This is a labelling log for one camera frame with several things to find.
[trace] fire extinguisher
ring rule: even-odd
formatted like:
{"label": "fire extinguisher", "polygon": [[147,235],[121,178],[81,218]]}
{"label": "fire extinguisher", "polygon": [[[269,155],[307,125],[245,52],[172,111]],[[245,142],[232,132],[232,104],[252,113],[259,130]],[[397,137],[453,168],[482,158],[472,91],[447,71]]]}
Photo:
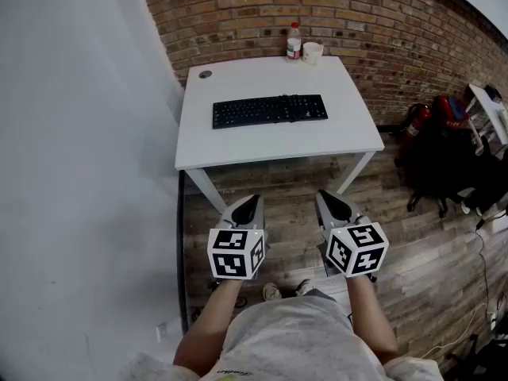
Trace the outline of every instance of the fire extinguisher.
{"label": "fire extinguisher", "polygon": [[398,158],[395,159],[397,167],[400,167],[409,155],[414,145],[414,138],[425,128],[425,124],[431,117],[432,112],[427,105],[416,103],[410,107],[407,119],[403,124],[405,128],[401,138]]}

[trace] shoe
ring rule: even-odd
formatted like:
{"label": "shoe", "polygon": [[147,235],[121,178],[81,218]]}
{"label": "shoe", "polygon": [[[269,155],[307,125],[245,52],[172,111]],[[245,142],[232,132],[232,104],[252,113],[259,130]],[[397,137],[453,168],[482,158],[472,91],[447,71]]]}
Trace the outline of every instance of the shoe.
{"label": "shoe", "polygon": [[313,290],[315,286],[312,284],[310,279],[304,279],[300,285],[298,285],[298,288],[296,288],[296,295],[297,296],[303,296],[307,292]]}
{"label": "shoe", "polygon": [[265,283],[263,287],[263,299],[265,301],[275,301],[276,299],[282,299],[279,288],[274,283]]}
{"label": "shoe", "polygon": [[460,207],[462,207],[464,214],[469,214],[469,212],[471,212],[471,209],[469,209],[464,202],[460,203]]}

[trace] black keyboard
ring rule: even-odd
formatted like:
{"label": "black keyboard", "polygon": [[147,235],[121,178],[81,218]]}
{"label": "black keyboard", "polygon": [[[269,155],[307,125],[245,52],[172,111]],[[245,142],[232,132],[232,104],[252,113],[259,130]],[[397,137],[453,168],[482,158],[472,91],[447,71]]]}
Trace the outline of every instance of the black keyboard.
{"label": "black keyboard", "polygon": [[328,118],[319,94],[293,94],[214,103],[214,129]]}

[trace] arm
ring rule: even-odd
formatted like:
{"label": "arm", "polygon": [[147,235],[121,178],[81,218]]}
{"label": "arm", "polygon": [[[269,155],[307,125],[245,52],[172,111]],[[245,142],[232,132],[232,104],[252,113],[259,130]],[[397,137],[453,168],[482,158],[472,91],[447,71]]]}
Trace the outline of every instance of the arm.
{"label": "arm", "polygon": [[347,278],[352,310],[352,329],[374,352],[381,364],[398,356],[397,338],[379,306],[366,275]]}
{"label": "arm", "polygon": [[225,334],[242,281],[223,281],[206,303],[176,349],[174,365],[188,368],[200,377],[211,370],[221,355]]}

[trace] plastic water bottle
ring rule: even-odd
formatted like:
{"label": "plastic water bottle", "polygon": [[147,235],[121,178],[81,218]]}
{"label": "plastic water bottle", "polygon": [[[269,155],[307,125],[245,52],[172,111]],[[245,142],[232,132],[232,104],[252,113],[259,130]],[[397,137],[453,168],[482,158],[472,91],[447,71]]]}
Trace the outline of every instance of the plastic water bottle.
{"label": "plastic water bottle", "polygon": [[300,57],[300,50],[302,49],[302,36],[298,29],[298,22],[291,23],[291,29],[287,34],[287,60],[296,62]]}

